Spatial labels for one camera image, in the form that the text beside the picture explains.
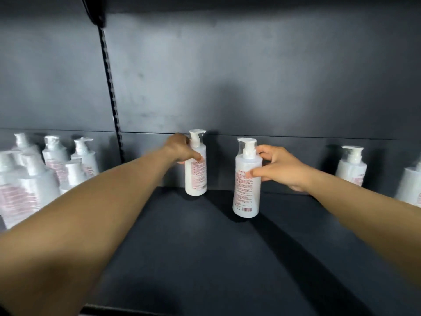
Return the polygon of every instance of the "pump bottle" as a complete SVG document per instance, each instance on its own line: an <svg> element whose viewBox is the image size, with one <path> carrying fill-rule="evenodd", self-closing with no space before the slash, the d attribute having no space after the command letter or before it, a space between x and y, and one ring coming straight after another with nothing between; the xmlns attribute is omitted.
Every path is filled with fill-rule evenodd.
<svg viewBox="0 0 421 316"><path fill-rule="evenodd" d="M65 166L68 173L68 180L66 180L64 184L60 185L61 195L87 180L86 173L82 169L82 162L80 159L71 160L67 162Z"/></svg>
<svg viewBox="0 0 421 316"><path fill-rule="evenodd" d="M99 174L98 162L96 161L95 152L90 150L86 142L93 141L93 138L81 137L75 140L76 152L71 156L72 160L81 159L82 168L87 178L94 177Z"/></svg>
<svg viewBox="0 0 421 316"><path fill-rule="evenodd" d="M41 155L24 153L22 159L28 171L19 180L27 198L25 210L36 212L60 196L59 181L55 172L45 166Z"/></svg>
<svg viewBox="0 0 421 316"><path fill-rule="evenodd" d="M208 189L206 175L206 146L202 142L205 130L190 131L190 147L202 155L203 160L198 162L189 159L184 162L184 178L186 193L191 196L200 196Z"/></svg>
<svg viewBox="0 0 421 316"><path fill-rule="evenodd" d="M342 148L347 149L348 153L339 161L336 176L361 186L367 169L367 164L361 161L361 152L364 148L359 146L343 146Z"/></svg>
<svg viewBox="0 0 421 316"><path fill-rule="evenodd" d="M395 198L421 207L421 160L415 167L404 169Z"/></svg>
<svg viewBox="0 0 421 316"><path fill-rule="evenodd" d="M239 138L240 148L235 158L235 190L232 209L240 217L251 218L259 213L261 177L248 179L245 173L262 166L256 152L256 139Z"/></svg>
<svg viewBox="0 0 421 316"><path fill-rule="evenodd" d="M45 164L55 171L60 185L63 185L67 180L67 170L64 164L70 160L67 149L60 143L60 138L56 135L47 135L44 139L43 156Z"/></svg>
<svg viewBox="0 0 421 316"><path fill-rule="evenodd" d="M16 146L13 147L13 150L18 150L21 153L34 153L39 154L39 148L37 145L29 142L28 136L26 133L15 133L16 137ZM15 161L18 165L24 166L24 161L21 158L21 153L15 153Z"/></svg>
<svg viewBox="0 0 421 316"><path fill-rule="evenodd" d="M24 193L19 178L27 173L16 164L13 151L0 152L0 213L6 228L12 228L29 215L24 212Z"/></svg>

